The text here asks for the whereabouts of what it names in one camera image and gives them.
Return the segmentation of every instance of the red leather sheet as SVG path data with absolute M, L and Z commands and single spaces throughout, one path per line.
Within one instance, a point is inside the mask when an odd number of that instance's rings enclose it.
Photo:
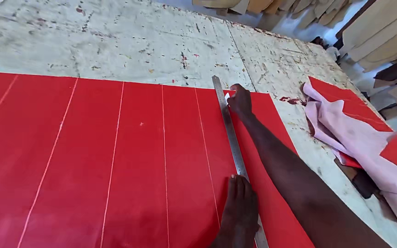
M 382 121 L 355 93 L 351 90 L 340 89 L 332 84 L 323 82 L 313 77 L 309 77 L 312 87 L 318 91 L 322 96 L 330 101 L 344 100 L 344 114 L 364 121 L 375 130 L 381 132 L 392 132 L 384 121 Z M 347 166 L 361 168 L 361 165 L 352 157 L 341 153 L 346 161 Z M 397 165 L 397 136 L 388 141 L 387 146 L 380 154 L 383 158 Z
M 0 73 L 0 247 L 206 247 L 235 166 L 215 91 Z M 257 117 L 290 149 L 268 94 Z M 313 247 L 233 115 L 270 247 Z

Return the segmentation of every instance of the hand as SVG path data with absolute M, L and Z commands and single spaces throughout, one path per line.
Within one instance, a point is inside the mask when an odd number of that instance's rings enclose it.
M 231 110 L 240 118 L 252 115 L 251 93 L 238 83 L 232 85 L 231 90 L 236 90 L 235 94 L 228 98 Z
M 222 235 L 232 237 L 231 247 L 251 248 L 258 228 L 257 194 L 245 177 L 232 175 L 221 218 Z

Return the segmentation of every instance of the steel ruler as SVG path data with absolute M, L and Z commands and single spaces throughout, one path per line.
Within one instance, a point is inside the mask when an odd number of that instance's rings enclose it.
M 232 123 L 231 115 L 229 113 L 228 104 L 224 98 L 223 89 L 218 76 L 212 76 L 212 83 L 214 83 L 215 93 L 217 94 L 221 114 L 223 115 L 224 126 L 226 127 L 226 133 L 228 134 L 229 145 L 231 146 L 232 156 L 234 157 L 235 168 L 237 169 L 237 173 L 239 175 L 244 176 L 249 181 L 246 167 L 244 166 L 243 162 L 243 157 L 241 156 L 237 136 L 235 135 L 235 129 Z M 269 248 L 260 215 L 258 215 L 258 224 L 260 225 L 260 229 L 255 234 L 255 243 L 258 248 Z

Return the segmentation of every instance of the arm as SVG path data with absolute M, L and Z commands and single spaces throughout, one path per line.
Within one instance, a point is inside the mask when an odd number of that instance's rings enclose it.
M 229 106 L 245 125 L 267 174 L 317 248 L 389 248 L 295 153 L 252 113 L 250 92 L 239 84 Z

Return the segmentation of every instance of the worktable surface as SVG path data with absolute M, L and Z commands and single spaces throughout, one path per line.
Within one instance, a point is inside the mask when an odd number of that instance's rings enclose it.
M 199 88 L 217 75 L 225 88 L 269 93 L 301 159 L 397 248 L 387 204 L 363 199 L 310 136 L 303 106 L 279 100 L 303 99 L 308 76 L 358 93 L 318 45 L 145 0 L 2 0 L 0 72 Z

